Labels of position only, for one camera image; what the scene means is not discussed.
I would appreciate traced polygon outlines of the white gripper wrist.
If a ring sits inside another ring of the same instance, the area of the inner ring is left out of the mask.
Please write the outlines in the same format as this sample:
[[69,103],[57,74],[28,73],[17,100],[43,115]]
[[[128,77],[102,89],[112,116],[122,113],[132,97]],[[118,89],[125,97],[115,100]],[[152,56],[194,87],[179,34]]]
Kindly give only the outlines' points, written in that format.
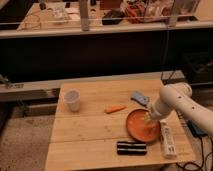
[[145,116],[145,124],[152,125],[154,120],[162,120],[166,117],[165,115],[165,105],[161,102],[155,102],[149,107],[149,115]]

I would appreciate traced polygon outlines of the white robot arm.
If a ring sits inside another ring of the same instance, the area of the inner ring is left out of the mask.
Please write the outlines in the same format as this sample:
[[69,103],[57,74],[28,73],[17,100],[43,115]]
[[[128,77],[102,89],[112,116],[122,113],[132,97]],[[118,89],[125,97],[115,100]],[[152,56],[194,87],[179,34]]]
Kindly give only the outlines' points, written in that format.
[[157,100],[149,106],[148,117],[162,120],[177,110],[213,137],[213,111],[195,102],[191,96],[192,88],[188,83],[164,85],[159,90]]

